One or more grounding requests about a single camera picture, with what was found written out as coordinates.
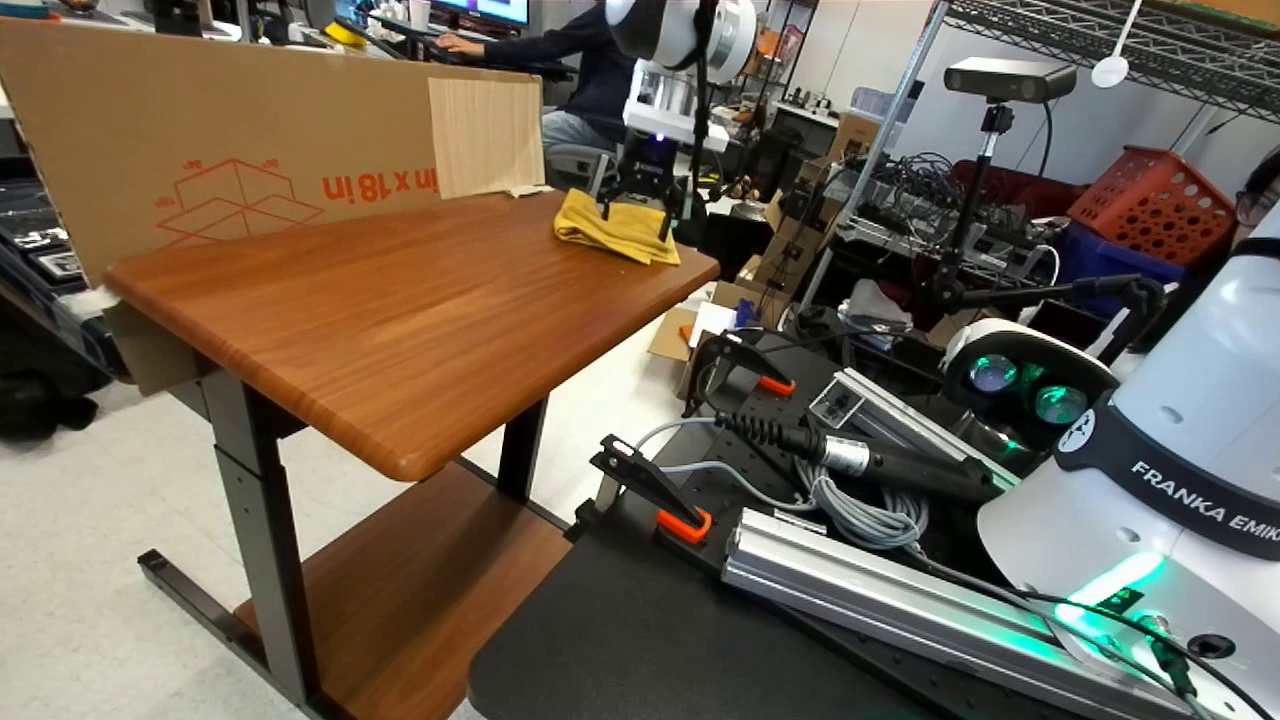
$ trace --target red logo on box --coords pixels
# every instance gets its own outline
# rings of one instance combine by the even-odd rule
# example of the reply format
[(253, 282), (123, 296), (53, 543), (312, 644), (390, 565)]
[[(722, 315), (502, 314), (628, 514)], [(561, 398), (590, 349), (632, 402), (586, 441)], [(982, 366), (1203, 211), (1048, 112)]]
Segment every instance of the red logo on box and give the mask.
[(192, 160), (155, 208), (167, 211), (155, 230), (174, 246), (286, 232), (325, 211), (297, 196), (291, 177), (278, 160)]
[(394, 196), (435, 196), (442, 182), (432, 169), (418, 169), (418, 172), (359, 172), (359, 177), (325, 177), (325, 200), (335, 205), (380, 205)]

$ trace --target metal extrusion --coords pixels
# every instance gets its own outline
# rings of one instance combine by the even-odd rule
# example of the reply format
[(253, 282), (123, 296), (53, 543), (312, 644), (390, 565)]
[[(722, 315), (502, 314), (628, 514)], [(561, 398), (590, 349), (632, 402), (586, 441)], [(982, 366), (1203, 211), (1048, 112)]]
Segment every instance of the metal extrusion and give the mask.
[(723, 586), (877, 638), (1079, 716), (1187, 716), (1164, 687), (1086, 664), (1026, 609), (814, 538), (762, 514), (734, 532)]
[(884, 393), (880, 385), (872, 385), (855, 369), (839, 369), (833, 375), (833, 385), (814, 402), (808, 413), (829, 420), (833, 404), (848, 409), (848, 413), (839, 413), (844, 420), (833, 428), (855, 426), (859, 433), (867, 433), (877, 441), (892, 441), (892, 444), (924, 452), (939, 464), (960, 464), (971, 455), (993, 471), (998, 490), (1020, 483), (1015, 471), (1007, 471), (993, 455), (978, 452), (971, 444), (966, 444), (960, 438), (953, 438), (938, 420), (922, 415), (911, 404), (897, 402), (892, 393)]

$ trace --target red basket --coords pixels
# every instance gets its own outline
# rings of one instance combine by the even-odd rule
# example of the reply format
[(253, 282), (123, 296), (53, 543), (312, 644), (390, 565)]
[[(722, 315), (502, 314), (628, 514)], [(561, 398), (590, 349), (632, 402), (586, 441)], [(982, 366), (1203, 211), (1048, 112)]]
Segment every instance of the red basket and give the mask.
[(1179, 156), (1125, 147), (1125, 156), (1067, 208), (1097, 235), (1187, 268), (1232, 235), (1232, 205)]

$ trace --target black metal desk leg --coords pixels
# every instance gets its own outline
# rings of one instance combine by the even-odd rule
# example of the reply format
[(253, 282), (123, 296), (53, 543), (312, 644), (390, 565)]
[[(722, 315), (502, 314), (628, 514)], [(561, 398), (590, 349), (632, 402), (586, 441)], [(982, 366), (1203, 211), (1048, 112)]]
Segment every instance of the black metal desk leg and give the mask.
[(297, 708), (309, 716), (344, 716), (344, 708), (321, 691), (288, 479), (278, 452), (278, 438), (286, 433), (278, 420), (286, 415), (224, 374), (203, 375), (200, 393), (217, 438), (217, 464), (242, 542), (257, 634), (250, 634), (161, 553), (144, 553), (141, 565), (190, 617), (232, 644), (237, 655), (272, 682)]
[(532, 490), (536, 448), (544, 441), (544, 415), (549, 415), (549, 402), (536, 402), (528, 413), (521, 413), (504, 428), (504, 460), (497, 467), (497, 490), (515, 498), (521, 504), (528, 502), (528, 490)]
[(278, 433), (270, 428), (272, 409), (224, 374), (207, 375), (203, 402), (270, 672), (288, 699), (309, 705), (321, 687), (318, 644), (309, 626), (304, 567), (297, 555), (288, 483), (278, 452)]

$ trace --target gray floor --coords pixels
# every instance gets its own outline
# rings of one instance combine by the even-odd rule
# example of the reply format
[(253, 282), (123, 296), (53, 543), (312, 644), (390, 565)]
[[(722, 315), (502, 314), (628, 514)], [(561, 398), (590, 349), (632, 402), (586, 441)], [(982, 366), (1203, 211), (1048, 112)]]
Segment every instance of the gray floor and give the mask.
[[(653, 329), (555, 390), (536, 504), (555, 518), (598, 492), (605, 433), (628, 441), (680, 413), (671, 369), (650, 357)], [(42, 448), (0, 444), (0, 716), (278, 720), (291, 712), (261, 675), (174, 609), (138, 567), (164, 547), (217, 602), (244, 578), (207, 452), (211, 438), (174, 398), (106, 393), (88, 433)], [(497, 438), (470, 452), (497, 467)], [(301, 553), (380, 510), (400, 483), (318, 433), (286, 441)]]

